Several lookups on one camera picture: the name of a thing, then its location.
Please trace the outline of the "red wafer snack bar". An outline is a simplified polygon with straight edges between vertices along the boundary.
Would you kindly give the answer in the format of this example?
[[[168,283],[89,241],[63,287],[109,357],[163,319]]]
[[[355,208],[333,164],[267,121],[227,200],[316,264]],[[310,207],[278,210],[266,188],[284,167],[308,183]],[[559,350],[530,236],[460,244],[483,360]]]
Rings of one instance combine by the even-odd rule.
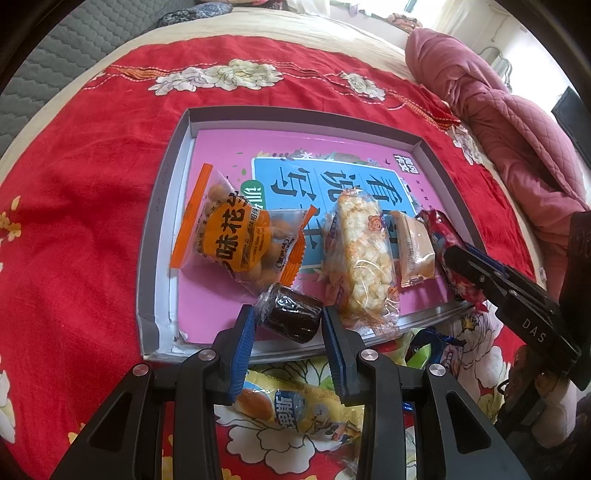
[[[439,210],[422,210],[417,218],[426,226],[436,258],[457,296],[470,302],[478,312],[487,313],[482,290],[465,275],[468,266],[466,243],[447,215]]]

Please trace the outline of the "yellow bread snack pack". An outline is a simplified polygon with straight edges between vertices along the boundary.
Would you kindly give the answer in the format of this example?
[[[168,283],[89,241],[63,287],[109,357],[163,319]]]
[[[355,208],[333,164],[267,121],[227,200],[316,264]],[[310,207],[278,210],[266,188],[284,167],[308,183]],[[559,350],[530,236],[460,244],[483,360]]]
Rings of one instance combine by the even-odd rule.
[[[362,406],[346,407],[331,390],[277,379],[258,371],[246,374],[233,408],[267,425],[315,439],[343,444],[362,433]]]

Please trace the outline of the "orange wafer biscuit pack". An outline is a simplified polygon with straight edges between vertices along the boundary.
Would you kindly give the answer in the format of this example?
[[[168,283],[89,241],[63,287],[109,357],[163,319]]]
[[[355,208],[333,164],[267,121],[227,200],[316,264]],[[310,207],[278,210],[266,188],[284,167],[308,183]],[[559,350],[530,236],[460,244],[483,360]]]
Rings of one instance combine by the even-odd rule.
[[[396,223],[401,287],[410,288],[436,277],[436,254],[425,224],[401,211],[392,213]]]

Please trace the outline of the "blue Oreo cookie pack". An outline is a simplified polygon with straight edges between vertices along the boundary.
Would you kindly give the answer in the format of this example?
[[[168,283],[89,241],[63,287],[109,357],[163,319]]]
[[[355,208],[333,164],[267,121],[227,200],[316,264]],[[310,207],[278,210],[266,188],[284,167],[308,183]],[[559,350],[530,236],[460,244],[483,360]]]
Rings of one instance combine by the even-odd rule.
[[[425,369],[431,364],[443,365],[455,378],[460,373],[467,342],[444,335],[434,327],[420,330],[408,347],[405,362],[408,367]]]

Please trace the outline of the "dark brown jelly roll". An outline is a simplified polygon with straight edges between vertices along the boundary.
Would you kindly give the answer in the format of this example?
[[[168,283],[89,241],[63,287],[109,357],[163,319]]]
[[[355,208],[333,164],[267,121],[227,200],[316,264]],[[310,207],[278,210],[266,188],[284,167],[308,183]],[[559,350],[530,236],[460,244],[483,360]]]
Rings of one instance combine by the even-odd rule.
[[[256,322],[291,341],[305,344],[318,333],[324,304],[315,297],[280,283],[259,295],[254,305]]]

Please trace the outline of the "rice cracker snack pack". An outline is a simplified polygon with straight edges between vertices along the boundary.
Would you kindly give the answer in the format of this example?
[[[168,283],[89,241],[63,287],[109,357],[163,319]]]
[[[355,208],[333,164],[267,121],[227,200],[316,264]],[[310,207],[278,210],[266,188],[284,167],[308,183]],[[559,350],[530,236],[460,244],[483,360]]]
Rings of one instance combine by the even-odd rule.
[[[360,188],[342,191],[322,232],[325,302],[342,324],[362,335],[398,335],[400,291],[390,236],[376,199]]]

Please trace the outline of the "orange peanut snack pack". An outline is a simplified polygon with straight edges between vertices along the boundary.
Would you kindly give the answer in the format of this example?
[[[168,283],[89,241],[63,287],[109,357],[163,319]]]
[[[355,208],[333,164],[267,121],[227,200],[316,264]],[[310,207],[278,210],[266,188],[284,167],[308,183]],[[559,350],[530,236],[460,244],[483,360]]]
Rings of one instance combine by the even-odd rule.
[[[290,287],[304,262],[304,227],[317,208],[256,206],[213,165],[200,167],[170,256],[183,270],[216,264],[254,295],[273,284]]]

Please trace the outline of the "green milk candy pack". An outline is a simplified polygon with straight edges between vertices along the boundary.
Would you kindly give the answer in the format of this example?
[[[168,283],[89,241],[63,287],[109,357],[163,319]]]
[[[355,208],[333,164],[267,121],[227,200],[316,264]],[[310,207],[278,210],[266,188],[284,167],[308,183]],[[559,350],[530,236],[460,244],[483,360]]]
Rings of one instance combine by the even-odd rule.
[[[398,366],[423,370],[431,357],[432,347],[423,341],[420,341],[418,345],[413,344],[419,332],[419,329],[408,330],[399,338],[375,345],[373,349],[388,357]]]

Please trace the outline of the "grey cardboard box tray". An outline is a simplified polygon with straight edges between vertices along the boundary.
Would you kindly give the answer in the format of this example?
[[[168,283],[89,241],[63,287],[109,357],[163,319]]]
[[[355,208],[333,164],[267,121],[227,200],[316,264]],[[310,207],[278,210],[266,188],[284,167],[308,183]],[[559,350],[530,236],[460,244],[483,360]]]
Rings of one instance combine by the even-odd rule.
[[[444,212],[462,239],[481,234],[458,189],[423,137],[328,113],[275,107],[186,111],[169,141],[149,202],[140,247],[136,320],[144,359],[175,363],[235,322],[249,292],[221,267],[169,266],[185,206],[202,165],[263,209],[315,207],[304,228],[304,262],[294,287],[322,297],[322,226],[346,188],[381,208]]]

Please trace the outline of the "pink quilted blanket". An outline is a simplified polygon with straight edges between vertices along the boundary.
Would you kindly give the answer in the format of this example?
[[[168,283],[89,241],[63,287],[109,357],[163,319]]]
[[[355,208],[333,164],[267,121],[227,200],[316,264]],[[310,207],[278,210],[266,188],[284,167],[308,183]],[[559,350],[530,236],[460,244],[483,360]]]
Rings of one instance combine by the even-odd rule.
[[[543,252],[547,287],[559,297],[567,269],[571,218],[587,210],[575,148],[531,101],[460,40],[427,28],[410,34],[406,63],[414,78],[463,120],[528,218]]]

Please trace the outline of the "pink Chinese workbook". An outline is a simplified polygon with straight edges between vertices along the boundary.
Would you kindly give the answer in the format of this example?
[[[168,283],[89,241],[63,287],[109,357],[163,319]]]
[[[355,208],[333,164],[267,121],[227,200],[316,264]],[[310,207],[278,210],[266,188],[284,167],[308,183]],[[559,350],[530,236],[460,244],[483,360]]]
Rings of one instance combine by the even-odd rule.
[[[411,216],[422,208],[445,211],[428,178],[431,163],[415,144],[387,147],[374,143],[301,132],[255,129],[208,129],[197,133],[185,188],[190,197],[200,167],[209,163],[235,189],[264,209],[318,209],[304,228],[307,247],[294,288],[322,298],[322,228],[335,200],[346,188],[377,196],[383,212]],[[204,260],[179,274],[176,320],[183,340],[211,343],[235,320],[240,305],[252,298],[221,267]],[[404,316],[443,305],[452,293],[441,274],[401,292]]]

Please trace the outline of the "black television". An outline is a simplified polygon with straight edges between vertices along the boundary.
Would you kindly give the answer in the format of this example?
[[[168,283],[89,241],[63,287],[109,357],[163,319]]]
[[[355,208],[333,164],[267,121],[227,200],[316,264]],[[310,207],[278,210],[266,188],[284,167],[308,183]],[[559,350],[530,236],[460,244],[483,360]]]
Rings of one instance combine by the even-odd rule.
[[[590,166],[591,117],[580,96],[568,86],[551,112],[584,163]]]

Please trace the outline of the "red floral cloth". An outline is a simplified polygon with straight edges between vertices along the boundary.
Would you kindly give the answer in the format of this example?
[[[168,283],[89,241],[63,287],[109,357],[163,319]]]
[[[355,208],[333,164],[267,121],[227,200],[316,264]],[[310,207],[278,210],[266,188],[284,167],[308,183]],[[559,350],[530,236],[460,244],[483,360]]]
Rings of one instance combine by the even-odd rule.
[[[488,252],[535,271],[509,198],[470,166],[422,87],[353,56],[222,35],[144,45],[75,89],[1,185],[1,475],[48,478],[140,358],[136,268],[164,151],[191,107],[259,105],[358,117],[441,154]]]

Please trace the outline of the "dark patterned pillow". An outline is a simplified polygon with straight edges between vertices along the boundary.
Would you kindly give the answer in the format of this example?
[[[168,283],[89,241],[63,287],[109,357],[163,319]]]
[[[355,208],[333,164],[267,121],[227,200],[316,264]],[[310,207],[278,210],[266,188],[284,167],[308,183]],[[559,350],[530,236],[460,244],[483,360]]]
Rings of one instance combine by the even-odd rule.
[[[208,19],[231,13],[233,7],[226,2],[205,2],[198,3],[192,7],[176,10],[164,14],[157,22],[156,27],[190,22],[200,19]]]

